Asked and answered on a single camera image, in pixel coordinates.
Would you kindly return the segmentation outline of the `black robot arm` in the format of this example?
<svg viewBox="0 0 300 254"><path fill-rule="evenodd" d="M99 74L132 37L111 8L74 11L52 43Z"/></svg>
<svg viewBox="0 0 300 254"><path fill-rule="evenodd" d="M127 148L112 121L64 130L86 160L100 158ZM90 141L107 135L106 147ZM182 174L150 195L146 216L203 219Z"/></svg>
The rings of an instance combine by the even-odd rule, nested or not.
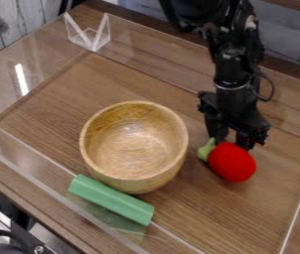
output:
<svg viewBox="0 0 300 254"><path fill-rule="evenodd" d="M159 4L175 30L195 32L207 42L215 90L198 93L198 110L205 115L209 135L220 143L234 131L236 144L250 150L266 142L270 128L257 103L272 99L260 94L264 47L250 1L159 0Z"/></svg>

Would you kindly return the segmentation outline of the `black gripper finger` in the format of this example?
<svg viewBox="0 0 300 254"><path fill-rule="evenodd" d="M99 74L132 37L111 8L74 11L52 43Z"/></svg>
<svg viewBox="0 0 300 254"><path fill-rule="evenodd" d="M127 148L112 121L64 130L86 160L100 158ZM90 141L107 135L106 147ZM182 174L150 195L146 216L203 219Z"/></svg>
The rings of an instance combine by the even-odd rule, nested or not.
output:
<svg viewBox="0 0 300 254"><path fill-rule="evenodd" d="M218 144L228 136L228 126L224 123L224 119L220 116L206 114L205 124L209 136L215 139L215 143Z"/></svg>
<svg viewBox="0 0 300 254"><path fill-rule="evenodd" d="M264 145L268 139L266 129L250 129L236 132L236 144L244 149L250 150L256 144Z"/></svg>

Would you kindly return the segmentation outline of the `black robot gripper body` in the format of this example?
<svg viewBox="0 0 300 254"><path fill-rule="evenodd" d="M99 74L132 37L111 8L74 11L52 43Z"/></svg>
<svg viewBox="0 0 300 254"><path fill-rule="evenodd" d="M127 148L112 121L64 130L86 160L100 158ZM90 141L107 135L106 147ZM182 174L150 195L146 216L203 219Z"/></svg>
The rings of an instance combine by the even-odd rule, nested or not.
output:
<svg viewBox="0 0 300 254"><path fill-rule="evenodd" d="M218 89L215 92L199 91L198 110L220 116L228 129L244 131L250 129L269 130L270 124L257 109L257 98L248 88L240 91Z"/></svg>

